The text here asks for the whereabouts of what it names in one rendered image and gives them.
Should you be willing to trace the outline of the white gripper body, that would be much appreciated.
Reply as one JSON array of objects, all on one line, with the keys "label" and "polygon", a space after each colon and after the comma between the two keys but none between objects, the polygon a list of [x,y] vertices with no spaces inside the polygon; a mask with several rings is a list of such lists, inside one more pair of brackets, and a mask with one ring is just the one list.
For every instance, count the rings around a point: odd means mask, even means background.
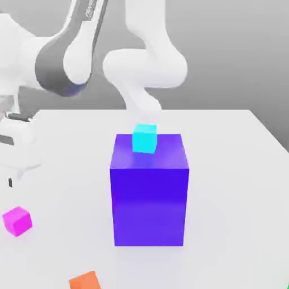
[{"label": "white gripper body", "polygon": [[13,145],[0,142],[0,165],[26,171],[41,164],[33,122],[1,121],[0,136],[13,140]]}]

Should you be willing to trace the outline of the small magenta cube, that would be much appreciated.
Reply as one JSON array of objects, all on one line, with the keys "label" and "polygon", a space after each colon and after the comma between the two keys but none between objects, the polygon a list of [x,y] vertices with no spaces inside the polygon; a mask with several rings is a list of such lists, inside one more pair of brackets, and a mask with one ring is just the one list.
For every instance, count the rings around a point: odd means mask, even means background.
[{"label": "small magenta cube", "polygon": [[6,230],[18,237],[32,227],[30,213],[22,207],[15,207],[2,215]]}]

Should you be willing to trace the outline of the small cyan cube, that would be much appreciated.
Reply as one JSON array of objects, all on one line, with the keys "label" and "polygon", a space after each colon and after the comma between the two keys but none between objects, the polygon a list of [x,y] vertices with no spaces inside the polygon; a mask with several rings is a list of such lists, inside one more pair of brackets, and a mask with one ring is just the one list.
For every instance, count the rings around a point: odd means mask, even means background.
[{"label": "small cyan cube", "polygon": [[157,126],[137,124],[132,135],[133,152],[153,154],[157,146]]}]

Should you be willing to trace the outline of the small orange cube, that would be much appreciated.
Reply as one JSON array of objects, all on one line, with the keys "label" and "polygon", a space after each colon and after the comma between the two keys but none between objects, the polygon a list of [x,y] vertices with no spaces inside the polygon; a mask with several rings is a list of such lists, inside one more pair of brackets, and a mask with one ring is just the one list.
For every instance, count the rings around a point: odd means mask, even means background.
[{"label": "small orange cube", "polygon": [[102,289],[95,271],[90,271],[69,280],[70,289]]}]

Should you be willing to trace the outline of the large purple box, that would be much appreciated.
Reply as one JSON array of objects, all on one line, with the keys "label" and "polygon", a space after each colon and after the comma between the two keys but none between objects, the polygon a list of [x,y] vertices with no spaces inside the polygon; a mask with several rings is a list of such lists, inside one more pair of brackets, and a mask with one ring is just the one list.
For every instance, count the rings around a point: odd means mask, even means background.
[{"label": "large purple box", "polygon": [[189,164],[179,134],[159,134],[153,154],[132,151],[117,134],[110,165],[116,246],[182,246]]}]

